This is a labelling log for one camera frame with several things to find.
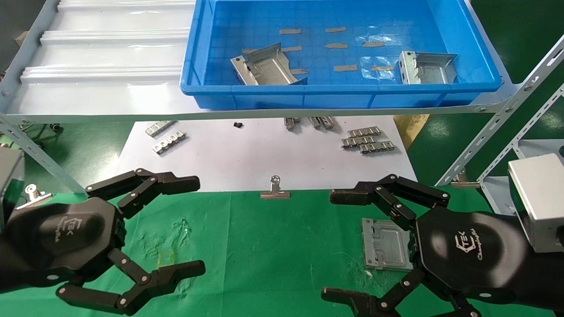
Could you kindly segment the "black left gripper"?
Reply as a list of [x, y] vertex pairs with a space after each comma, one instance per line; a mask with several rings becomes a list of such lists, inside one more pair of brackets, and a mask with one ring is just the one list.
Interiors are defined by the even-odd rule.
[[[91, 282], [113, 264], [134, 285], [122, 295], [66, 283], [56, 294], [70, 306], [133, 316], [151, 299], [171, 294], [183, 279], [204, 275], [201, 260], [146, 272], [122, 253], [131, 219], [157, 196], [196, 192], [199, 177], [143, 168], [88, 185], [82, 203], [49, 203], [16, 210], [1, 233], [1, 292]], [[117, 208], [108, 200], [123, 196]]]

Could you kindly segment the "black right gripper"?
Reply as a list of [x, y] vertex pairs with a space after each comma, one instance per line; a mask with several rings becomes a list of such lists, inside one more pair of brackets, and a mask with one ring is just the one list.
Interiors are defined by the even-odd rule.
[[[400, 198], [424, 207], [441, 207], [416, 219]], [[427, 287], [439, 297], [448, 295], [453, 306], [453, 311], [439, 317], [479, 317], [481, 313], [466, 298], [562, 309], [561, 251], [534, 251], [514, 216], [451, 211], [443, 208], [449, 200], [447, 192], [395, 174], [330, 193], [332, 204], [373, 204], [401, 229], [416, 229], [418, 264], [430, 274]], [[323, 288], [321, 298], [347, 305], [355, 317], [400, 317], [397, 306], [425, 279], [425, 271], [414, 269], [382, 298], [337, 288]]]

